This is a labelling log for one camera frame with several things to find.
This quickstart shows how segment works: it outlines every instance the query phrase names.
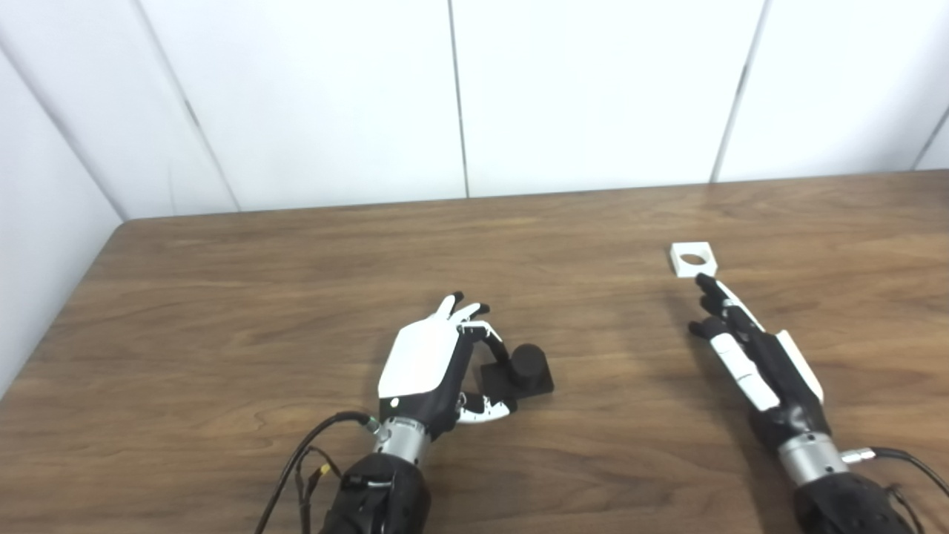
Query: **white wall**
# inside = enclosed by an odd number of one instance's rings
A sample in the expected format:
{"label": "white wall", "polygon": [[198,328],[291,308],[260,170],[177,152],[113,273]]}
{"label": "white wall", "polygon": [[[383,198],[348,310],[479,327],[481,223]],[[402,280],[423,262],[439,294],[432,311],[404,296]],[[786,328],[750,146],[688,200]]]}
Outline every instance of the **white wall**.
{"label": "white wall", "polygon": [[0,2],[0,42],[124,217],[235,209],[133,2]]}
{"label": "white wall", "polygon": [[761,0],[455,0],[473,196],[708,181]]}
{"label": "white wall", "polygon": [[774,0],[720,179],[910,170],[949,106],[949,2]]}
{"label": "white wall", "polygon": [[0,394],[119,224],[0,55]]}
{"label": "white wall", "polygon": [[445,0],[144,6],[242,208],[464,197]]}
{"label": "white wall", "polygon": [[949,0],[0,1],[0,391],[121,219],[949,167],[947,49]]}

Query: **wire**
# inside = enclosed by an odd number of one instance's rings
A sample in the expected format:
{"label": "wire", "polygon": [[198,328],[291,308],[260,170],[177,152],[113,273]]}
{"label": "wire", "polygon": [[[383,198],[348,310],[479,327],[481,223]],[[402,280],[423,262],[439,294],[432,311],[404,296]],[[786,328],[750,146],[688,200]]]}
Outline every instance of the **wire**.
{"label": "wire", "polygon": [[880,458],[893,458],[896,460],[904,460],[910,464],[918,467],[920,471],[926,473],[933,482],[936,483],[936,486],[939,486],[943,493],[946,494],[946,497],[949,497],[949,484],[946,484],[946,481],[934,471],[930,466],[924,464],[922,460],[913,456],[905,450],[900,450],[898,448],[886,448],[886,447],[871,447],[870,450],[873,451]]}
{"label": "wire", "polygon": [[293,451],[293,454],[290,455],[290,459],[287,460],[287,464],[284,466],[284,470],[281,471],[280,477],[277,478],[277,486],[273,489],[273,494],[270,495],[270,499],[267,501],[267,505],[264,507],[264,513],[260,516],[260,521],[257,522],[257,527],[254,529],[254,534],[263,534],[264,529],[267,527],[267,521],[270,520],[270,514],[273,512],[273,508],[277,505],[277,501],[280,500],[280,494],[284,490],[284,486],[287,485],[287,479],[290,474],[293,473],[293,470],[296,468],[296,465],[300,460],[307,455],[309,443],[313,441],[316,436],[320,434],[323,430],[326,430],[331,425],[340,423],[342,421],[356,421],[360,425],[368,427],[374,421],[372,416],[368,413],[363,413],[361,411],[341,411],[335,415],[332,415],[319,425],[317,425],[313,430],[311,430],[306,437],[303,438],[303,441],[300,442],[300,445],[297,446],[296,450]]}
{"label": "wire", "polygon": [[[313,471],[313,474],[309,475],[307,483],[304,484],[303,473],[301,472],[303,461],[306,460],[308,454],[314,451],[323,456],[324,459],[326,459],[326,463]],[[330,458],[329,455],[326,454],[321,448],[314,446],[307,447],[307,450],[300,456],[300,459],[296,463],[293,482],[297,488],[297,504],[300,507],[300,531],[302,534],[310,534],[311,526],[309,511],[310,498],[313,495],[313,490],[316,489],[316,485],[320,482],[320,478],[330,471],[333,471],[333,474],[335,474],[337,478],[343,478],[343,474],[336,466],[336,463],[333,462],[333,459]]]}
{"label": "wire", "polygon": [[916,515],[916,510],[913,509],[913,506],[909,505],[909,501],[903,497],[902,492],[900,491],[899,484],[891,484],[884,488],[886,495],[896,500],[897,503],[900,503],[903,508],[906,509],[906,512],[909,514],[909,518],[913,520],[913,526],[916,527],[916,534],[925,534],[926,529],[922,527],[920,522],[920,517]]}

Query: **metal connector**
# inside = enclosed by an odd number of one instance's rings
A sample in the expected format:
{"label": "metal connector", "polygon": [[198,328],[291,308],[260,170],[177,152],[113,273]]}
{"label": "metal connector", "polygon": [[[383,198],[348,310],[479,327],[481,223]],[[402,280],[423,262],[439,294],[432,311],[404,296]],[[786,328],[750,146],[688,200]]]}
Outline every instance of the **metal connector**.
{"label": "metal connector", "polygon": [[847,465],[859,464],[877,457],[877,453],[872,448],[852,448],[840,453],[840,459]]}
{"label": "metal connector", "polygon": [[368,430],[370,434],[376,435],[379,433],[379,429],[382,428],[382,425],[375,417],[369,417],[369,422],[363,425],[363,428]]}

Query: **wood grain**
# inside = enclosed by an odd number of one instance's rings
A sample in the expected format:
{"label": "wood grain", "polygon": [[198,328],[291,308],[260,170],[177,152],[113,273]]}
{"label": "wood grain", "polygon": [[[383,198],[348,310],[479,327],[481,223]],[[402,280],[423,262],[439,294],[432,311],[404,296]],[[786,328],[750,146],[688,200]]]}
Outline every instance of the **wood grain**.
{"label": "wood grain", "polygon": [[[396,331],[460,289],[511,347],[546,349],[557,391],[435,443],[426,532],[796,532],[741,398],[686,333],[698,289],[667,247],[711,241],[794,334],[840,446],[949,474],[947,230],[946,172],[128,222],[0,402],[0,524],[250,532],[297,440],[375,410]],[[344,465],[371,446],[345,427],[322,445]],[[860,471],[949,532],[914,469]],[[285,499],[271,532],[296,531]]]}

